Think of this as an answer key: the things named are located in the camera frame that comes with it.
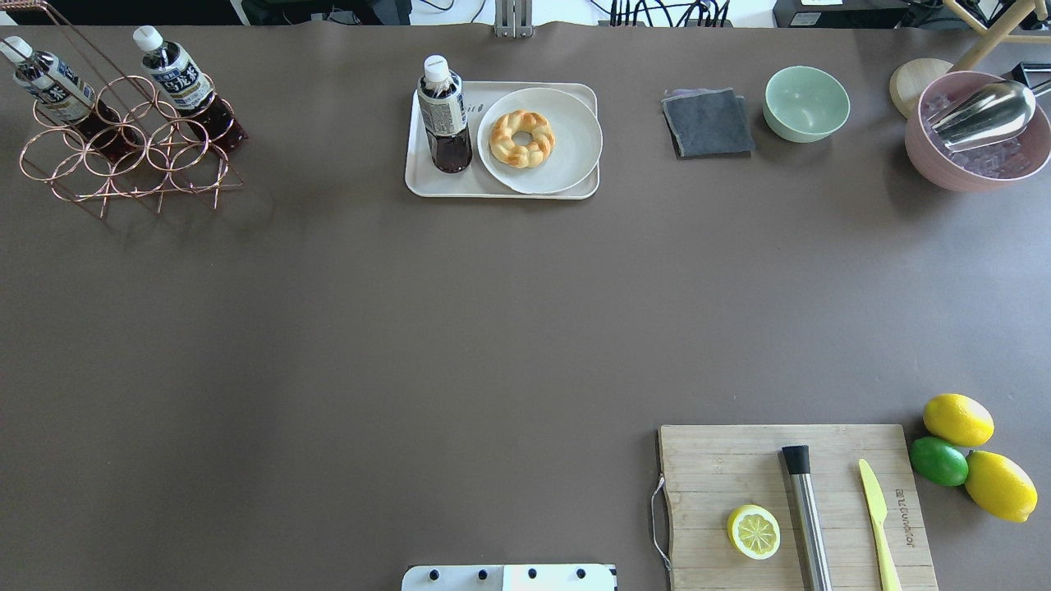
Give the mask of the steel ice scoop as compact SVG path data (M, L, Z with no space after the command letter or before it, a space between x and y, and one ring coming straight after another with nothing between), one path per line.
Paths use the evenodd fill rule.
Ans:
M1013 80L984 84L950 111L939 115L932 133L949 151L982 149L1023 133L1035 116L1037 97Z

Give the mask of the clear ice cubes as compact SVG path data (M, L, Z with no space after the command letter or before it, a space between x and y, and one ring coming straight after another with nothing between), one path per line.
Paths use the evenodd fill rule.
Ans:
M931 124L939 115L950 111L951 108L961 103L952 104L946 96L936 94L932 101L925 104L925 131L934 142L937 151L949 158L951 163L964 168L965 171L986 176L986 178L1009 178L1024 171L1029 166L1030 161L1021 152L1022 145L1018 139L1021 135L996 144L966 151L953 152L943 146L941 140L932 131Z

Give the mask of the yellow lemon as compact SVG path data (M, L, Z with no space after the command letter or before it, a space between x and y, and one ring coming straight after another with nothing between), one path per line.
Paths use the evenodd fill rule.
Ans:
M961 393L930 399L922 419L931 434L959 447L980 447L994 436L994 417L988 409Z
M1003 454L972 451L964 487L980 508L1000 519L1025 523L1035 511L1039 493L1024 469Z

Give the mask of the green lime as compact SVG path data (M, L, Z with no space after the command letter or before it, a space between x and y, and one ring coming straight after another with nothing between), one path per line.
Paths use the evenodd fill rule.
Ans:
M939 486L956 487L969 476L969 465L957 447L942 439L928 435L910 445L910 464L916 474Z

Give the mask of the grey folded cloth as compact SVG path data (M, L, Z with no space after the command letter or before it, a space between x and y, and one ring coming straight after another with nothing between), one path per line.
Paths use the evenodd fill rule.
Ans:
M750 152L746 98L733 89L675 89L661 100L679 158Z

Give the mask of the steel muddler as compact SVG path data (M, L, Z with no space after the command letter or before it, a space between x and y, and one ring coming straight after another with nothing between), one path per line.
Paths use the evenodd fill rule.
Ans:
M798 550L804 583L810 590L833 590L831 568L827 557L824 534L819 521L815 480L810 467L810 447L794 445L781 448L788 472L789 489L798 517Z

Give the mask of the wooden mug tree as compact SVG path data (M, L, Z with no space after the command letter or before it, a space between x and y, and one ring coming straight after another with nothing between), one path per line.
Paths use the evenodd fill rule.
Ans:
M1000 44L1047 44L1049 41L1048 36L1015 33L1026 16L1033 14L1039 20L1049 18L1046 1L1015 1L991 26L978 22L957 1L943 1L943 5L975 30L976 41L953 63L936 57L918 57L898 67L889 80L888 91L897 111L904 117L909 117L916 107L920 94L947 72L973 70Z

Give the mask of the white plate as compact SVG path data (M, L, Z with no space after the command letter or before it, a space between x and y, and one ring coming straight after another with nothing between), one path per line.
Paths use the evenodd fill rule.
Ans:
M544 164L515 169L489 152L489 131L504 113L541 113L551 123L557 141ZM561 89L519 89L507 94L483 115L478 126L478 156L485 169L510 191L521 195L558 195L585 182L597 172L602 152L602 131L593 109Z

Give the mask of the aluminium frame post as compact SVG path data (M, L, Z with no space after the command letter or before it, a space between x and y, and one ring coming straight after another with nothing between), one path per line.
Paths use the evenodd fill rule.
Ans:
M533 37L532 0L494 1L494 34L500 39L526 39Z

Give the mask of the tea bottle white cap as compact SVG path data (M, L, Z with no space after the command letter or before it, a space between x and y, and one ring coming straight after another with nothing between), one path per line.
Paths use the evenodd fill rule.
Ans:
M426 57L416 96L433 164L446 174L463 172L473 160L473 147L461 76L442 55Z

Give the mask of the green bowl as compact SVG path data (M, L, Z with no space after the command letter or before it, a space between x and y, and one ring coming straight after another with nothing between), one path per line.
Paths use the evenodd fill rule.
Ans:
M812 143L840 130L851 115L851 99L828 72L794 65L766 83L763 116L778 137Z

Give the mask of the lemon half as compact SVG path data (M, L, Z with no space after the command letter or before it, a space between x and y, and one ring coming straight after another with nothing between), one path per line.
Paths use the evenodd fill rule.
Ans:
M731 509L726 521L731 546L751 561L768 561L780 550L781 529L772 512L756 504Z

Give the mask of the wooden cutting board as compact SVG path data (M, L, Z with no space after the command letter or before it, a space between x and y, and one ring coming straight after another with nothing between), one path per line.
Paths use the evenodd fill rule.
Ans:
M659 430L669 523L672 590L807 590L796 549L795 502L781 450L807 445L831 586L879 590L874 535L857 463L866 460L888 506L883 521L905 590L937 580L900 425L664 425ZM733 546L731 509L761 506L777 517L780 550L751 561Z

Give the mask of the cream serving tray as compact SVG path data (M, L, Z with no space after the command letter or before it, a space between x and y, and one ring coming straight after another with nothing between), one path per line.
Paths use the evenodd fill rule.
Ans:
M406 145L406 187L420 197L440 198L507 198L507 199L586 199L599 187L599 164L597 172L585 182L558 195L521 195L510 191L494 176L485 169L483 160L478 156L478 126L483 120L489 106L511 91L519 89L561 89L579 98L593 109L597 116L598 101L596 94L581 83L547 83L526 81L476 81L465 82L465 105L468 111L470 138L473 142L474 157L470 166L459 174L439 171L432 162L425 135L423 116L418 99L413 98L410 115L410 130Z

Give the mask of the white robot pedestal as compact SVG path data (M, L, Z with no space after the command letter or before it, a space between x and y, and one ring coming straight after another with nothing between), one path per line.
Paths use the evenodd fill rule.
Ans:
M401 590L617 590L615 565L598 562L530 562L413 566Z

